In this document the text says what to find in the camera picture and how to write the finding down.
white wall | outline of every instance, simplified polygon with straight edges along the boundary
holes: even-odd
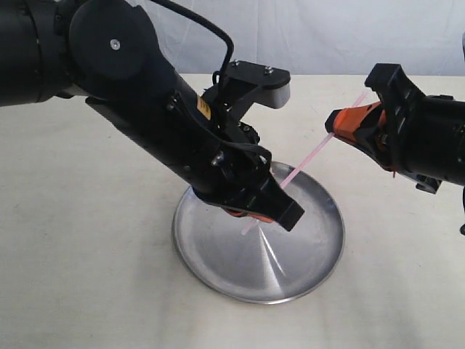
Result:
[[[150,3],[165,55],[182,73],[211,73],[224,45]],[[227,31],[235,58],[303,74],[367,74],[401,63],[408,74],[464,75],[464,0],[175,0]]]

metal plate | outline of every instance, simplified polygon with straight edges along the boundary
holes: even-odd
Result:
[[[274,163],[278,182],[293,168]],[[324,282],[344,248],[344,223],[328,192],[301,172],[286,192],[304,209],[296,227],[234,218],[208,206],[189,189],[173,222],[174,243],[187,267],[204,284],[237,300],[275,304],[301,297]]]

